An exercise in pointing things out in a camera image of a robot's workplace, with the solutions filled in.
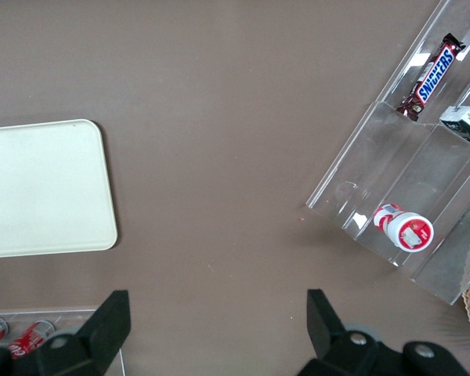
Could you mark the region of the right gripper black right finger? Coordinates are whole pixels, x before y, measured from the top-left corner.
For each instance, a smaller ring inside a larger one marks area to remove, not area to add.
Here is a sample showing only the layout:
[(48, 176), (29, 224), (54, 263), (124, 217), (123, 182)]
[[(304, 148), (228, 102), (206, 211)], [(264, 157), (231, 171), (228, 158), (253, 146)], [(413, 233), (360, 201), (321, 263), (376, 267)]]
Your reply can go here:
[(363, 331), (348, 331), (321, 289), (307, 291), (306, 324), (316, 357), (300, 375), (369, 375), (378, 343)]

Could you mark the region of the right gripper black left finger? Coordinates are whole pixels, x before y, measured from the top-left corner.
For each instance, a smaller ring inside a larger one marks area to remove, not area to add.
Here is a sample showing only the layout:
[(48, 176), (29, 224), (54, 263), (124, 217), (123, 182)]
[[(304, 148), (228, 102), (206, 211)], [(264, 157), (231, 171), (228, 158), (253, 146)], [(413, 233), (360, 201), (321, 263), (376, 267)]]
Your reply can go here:
[(131, 330), (128, 291), (113, 291), (73, 334), (58, 334), (37, 350), (40, 375), (104, 375)]

